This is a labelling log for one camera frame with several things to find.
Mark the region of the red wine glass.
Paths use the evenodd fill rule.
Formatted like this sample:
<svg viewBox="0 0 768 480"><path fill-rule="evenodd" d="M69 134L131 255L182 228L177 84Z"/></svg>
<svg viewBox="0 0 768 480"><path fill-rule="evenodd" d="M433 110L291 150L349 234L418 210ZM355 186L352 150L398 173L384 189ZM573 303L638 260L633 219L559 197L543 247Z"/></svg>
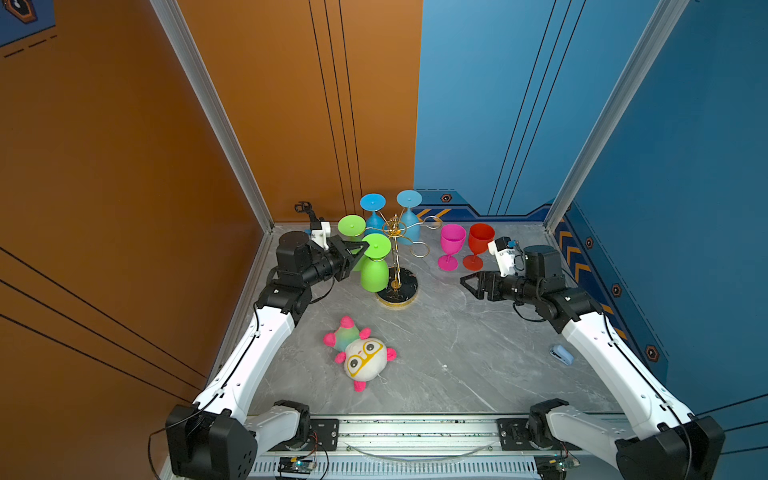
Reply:
<svg viewBox="0 0 768 480"><path fill-rule="evenodd" d="M480 271L484 262L480 255L488 250L488 244L495 238L495 230L485 223L476 223L469 229L468 246L471 255L463 259L463 266L470 271Z"/></svg>

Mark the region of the pink wine glass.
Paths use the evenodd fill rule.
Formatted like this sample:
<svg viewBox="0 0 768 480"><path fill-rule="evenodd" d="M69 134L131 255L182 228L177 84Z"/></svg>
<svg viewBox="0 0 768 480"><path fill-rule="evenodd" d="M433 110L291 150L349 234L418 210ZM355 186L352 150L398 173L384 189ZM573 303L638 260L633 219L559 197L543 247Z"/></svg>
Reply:
<svg viewBox="0 0 768 480"><path fill-rule="evenodd" d="M446 224L440 232L440 246L443 255L438 259L438 267L443 271L454 271L458 268L458 254L466 240L466 230L461 225Z"/></svg>

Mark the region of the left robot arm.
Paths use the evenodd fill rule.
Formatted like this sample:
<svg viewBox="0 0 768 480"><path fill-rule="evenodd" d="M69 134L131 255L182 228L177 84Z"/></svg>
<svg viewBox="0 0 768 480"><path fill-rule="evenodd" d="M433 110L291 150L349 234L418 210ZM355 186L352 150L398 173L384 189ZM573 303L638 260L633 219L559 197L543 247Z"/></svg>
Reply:
<svg viewBox="0 0 768 480"><path fill-rule="evenodd" d="M346 279L370 248L338 235L322 245L303 231L280 237L277 264L252 306L241 340L193 403L176 406L167 417L162 431L174 475L245 479L255 460L274 447L305 445L310 437L307 405L278 401L250 419L250 404L279 348L312 303L313 286Z"/></svg>

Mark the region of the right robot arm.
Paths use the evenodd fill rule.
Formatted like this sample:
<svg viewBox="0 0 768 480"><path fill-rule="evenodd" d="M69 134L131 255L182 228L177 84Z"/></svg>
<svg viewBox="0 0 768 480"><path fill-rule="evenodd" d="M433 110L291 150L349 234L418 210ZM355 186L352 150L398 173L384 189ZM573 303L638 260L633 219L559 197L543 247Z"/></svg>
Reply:
<svg viewBox="0 0 768 480"><path fill-rule="evenodd" d="M540 450L572 444L616 468L625 479L711 479L725 432L710 416L695 415L669 392L621 339L604 308L566 282L558 250L525 249L500 237L487 249L497 271L473 273L479 300L531 305L591 365L629 422L621 430L555 398L531 406L522 428L500 428L507 442Z"/></svg>

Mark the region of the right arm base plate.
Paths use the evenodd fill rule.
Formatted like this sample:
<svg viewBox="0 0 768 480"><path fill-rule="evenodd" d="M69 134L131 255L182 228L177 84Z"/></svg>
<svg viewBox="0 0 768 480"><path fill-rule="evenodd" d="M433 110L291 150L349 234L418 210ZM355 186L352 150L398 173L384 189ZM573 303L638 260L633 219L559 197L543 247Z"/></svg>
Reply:
<svg viewBox="0 0 768 480"><path fill-rule="evenodd" d="M538 418L503 417L496 420L496 427L503 451L580 451L574 444L556 440L546 422Z"/></svg>

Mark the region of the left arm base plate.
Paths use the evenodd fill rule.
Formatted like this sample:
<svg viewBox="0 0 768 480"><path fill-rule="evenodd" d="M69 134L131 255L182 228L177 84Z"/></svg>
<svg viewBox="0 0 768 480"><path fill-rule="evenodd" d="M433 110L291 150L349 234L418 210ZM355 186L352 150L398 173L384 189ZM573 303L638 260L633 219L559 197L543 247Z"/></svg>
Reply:
<svg viewBox="0 0 768 480"><path fill-rule="evenodd" d="M333 452L337 449L340 420L335 417L312 416L309 422L309 434L305 440L286 441L273 447L270 452L309 452L319 442L320 450Z"/></svg>

